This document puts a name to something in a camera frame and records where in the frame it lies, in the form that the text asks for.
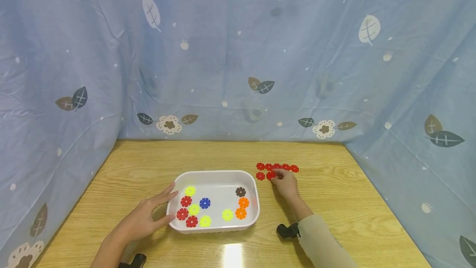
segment brown flower toy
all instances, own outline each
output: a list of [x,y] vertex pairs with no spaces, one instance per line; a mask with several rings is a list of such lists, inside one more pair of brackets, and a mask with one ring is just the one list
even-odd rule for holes
[[235,193],[241,198],[246,195],[246,190],[243,187],[238,187],[237,190],[235,190]]

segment left hand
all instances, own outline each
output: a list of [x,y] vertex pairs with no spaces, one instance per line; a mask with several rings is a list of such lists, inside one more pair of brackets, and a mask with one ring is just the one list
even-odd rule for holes
[[165,227],[169,222],[175,219],[175,214],[167,215],[157,221],[152,218],[152,213],[160,205],[169,202],[178,194],[177,191],[172,192],[175,182],[169,185],[162,193],[148,199],[142,200],[137,207],[132,210],[122,221],[116,226],[113,233],[124,243],[128,244],[132,241],[142,239],[160,228]]

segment hand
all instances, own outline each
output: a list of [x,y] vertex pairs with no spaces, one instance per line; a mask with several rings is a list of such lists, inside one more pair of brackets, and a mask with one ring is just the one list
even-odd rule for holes
[[129,244],[132,241],[142,239],[160,228],[165,227],[175,218],[174,214],[167,215],[158,221],[154,221],[152,213],[160,205],[169,202],[177,195],[177,191],[172,192],[175,182],[169,185],[162,193],[148,199],[142,200],[137,207],[128,214],[113,230],[115,237],[119,237],[122,242]]
[[298,192],[298,182],[294,173],[284,169],[273,169],[276,173],[276,178],[272,178],[271,182],[276,185],[279,193],[285,198],[288,203],[300,198]]

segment right hand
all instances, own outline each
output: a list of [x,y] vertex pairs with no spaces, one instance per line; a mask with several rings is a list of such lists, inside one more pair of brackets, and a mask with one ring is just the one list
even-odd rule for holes
[[298,182],[296,177],[294,177],[294,173],[284,169],[273,169],[273,172],[276,173],[276,178],[272,178],[271,182],[276,185],[283,198],[288,202],[298,199],[300,197]]

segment leaf print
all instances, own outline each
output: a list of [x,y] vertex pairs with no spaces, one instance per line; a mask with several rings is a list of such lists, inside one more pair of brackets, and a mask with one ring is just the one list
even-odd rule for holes
[[182,123],[183,124],[192,124],[195,121],[197,121],[197,118],[198,118],[198,115],[195,115],[195,114],[185,115],[184,117],[182,117]]
[[374,40],[380,33],[380,21],[368,14],[365,17],[364,21],[360,25],[360,30],[358,32],[358,38],[363,43],[369,43],[372,45],[372,40]]
[[142,8],[144,9],[144,14],[146,15],[150,27],[162,32],[159,29],[160,13],[155,2],[153,0],[142,0]]
[[152,118],[145,114],[144,112],[140,112],[137,114],[137,117],[139,118],[139,121],[142,123],[142,124],[145,124],[146,126],[152,124],[154,121],[152,120]]
[[461,249],[461,253],[463,253],[464,258],[471,267],[476,268],[476,244],[463,237],[459,237],[459,248]]
[[312,127],[314,125],[314,119],[312,118],[301,118],[298,122],[303,127]]
[[73,107],[77,109],[84,107],[84,105],[88,101],[88,92],[86,90],[86,87],[81,87],[80,89],[76,90],[71,100]]
[[339,124],[336,128],[338,130],[348,130],[348,129],[356,127],[356,125],[357,125],[357,123],[355,123],[355,122],[346,121],[346,122],[342,122],[341,124]]
[[425,133],[431,136],[432,133],[443,130],[441,122],[432,114],[425,121]]
[[46,206],[46,203],[44,203],[43,206],[41,206],[40,211],[38,211],[38,214],[36,215],[33,224],[31,225],[30,236],[36,238],[39,234],[41,234],[41,232],[43,232],[43,230],[45,229],[47,218],[48,207]]
[[258,79],[253,78],[253,77],[248,78],[248,85],[254,91],[258,90],[259,84],[261,84],[261,82]]
[[430,140],[436,146],[445,148],[453,147],[464,142],[464,139],[457,134],[445,130],[439,130],[430,134]]
[[259,84],[257,92],[261,94],[268,93],[274,86],[274,81],[264,81]]
[[72,98],[69,96],[65,96],[64,98],[58,99],[56,102],[56,105],[59,106],[61,110],[65,111],[71,111],[74,110],[74,105]]

